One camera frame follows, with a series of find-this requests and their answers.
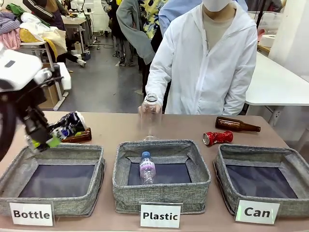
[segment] hood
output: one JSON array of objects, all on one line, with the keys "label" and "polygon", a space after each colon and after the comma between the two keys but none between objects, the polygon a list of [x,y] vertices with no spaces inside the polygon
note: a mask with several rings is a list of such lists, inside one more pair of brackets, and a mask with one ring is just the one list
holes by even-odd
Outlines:
[{"label": "hood", "polygon": [[[250,18],[247,12],[234,0],[231,1],[236,9],[236,14],[231,26],[227,29],[227,34],[230,35],[234,32],[242,31],[251,27],[256,27],[255,21]],[[203,4],[200,4],[196,8],[192,9],[191,14],[195,21],[195,24],[199,28],[202,34],[204,33],[203,27]]]}]

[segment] blue bottle cap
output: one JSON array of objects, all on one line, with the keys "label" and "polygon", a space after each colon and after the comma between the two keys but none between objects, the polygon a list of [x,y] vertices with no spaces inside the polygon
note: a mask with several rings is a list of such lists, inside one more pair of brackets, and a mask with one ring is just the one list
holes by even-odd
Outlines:
[{"label": "blue bottle cap", "polygon": [[142,154],[141,154],[141,157],[142,158],[150,158],[150,153],[148,151],[144,151]]}]

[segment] sign holder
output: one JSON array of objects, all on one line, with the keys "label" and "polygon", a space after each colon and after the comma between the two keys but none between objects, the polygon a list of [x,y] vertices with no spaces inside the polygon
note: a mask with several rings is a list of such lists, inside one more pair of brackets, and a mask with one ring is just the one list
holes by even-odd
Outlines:
[{"label": "sign holder", "polygon": [[55,226],[53,202],[8,201],[12,223],[23,226]]},{"label": "sign holder", "polygon": [[140,227],[169,228],[180,227],[183,203],[139,202]]},{"label": "sign holder", "polygon": [[281,210],[279,203],[254,202],[238,199],[235,222],[273,226]]}]

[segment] plaid shirt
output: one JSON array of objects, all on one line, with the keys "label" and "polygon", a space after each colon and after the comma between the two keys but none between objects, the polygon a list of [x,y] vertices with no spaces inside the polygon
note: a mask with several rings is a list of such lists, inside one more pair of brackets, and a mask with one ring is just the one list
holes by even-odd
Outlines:
[{"label": "plaid shirt", "polygon": [[0,12],[0,35],[19,28],[19,25],[20,22],[12,12]]}]

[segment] dark blue basket bottom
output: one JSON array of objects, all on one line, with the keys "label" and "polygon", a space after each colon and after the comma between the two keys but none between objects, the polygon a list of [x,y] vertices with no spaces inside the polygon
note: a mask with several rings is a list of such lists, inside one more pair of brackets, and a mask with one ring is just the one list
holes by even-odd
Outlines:
[{"label": "dark blue basket bottom", "polygon": [[84,196],[89,189],[94,168],[94,165],[39,165],[19,197]]},{"label": "dark blue basket bottom", "polygon": [[251,197],[297,199],[279,168],[226,166],[238,193]]},{"label": "dark blue basket bottom", "polygon": [[[154,178],[154,184],[191,183],[191,178],[188,173],[187,166],[184,163],[156,164],[155,169],[156,175]],[[129,181],[127,185],[141,185],[139,163],[131,163]]]}]

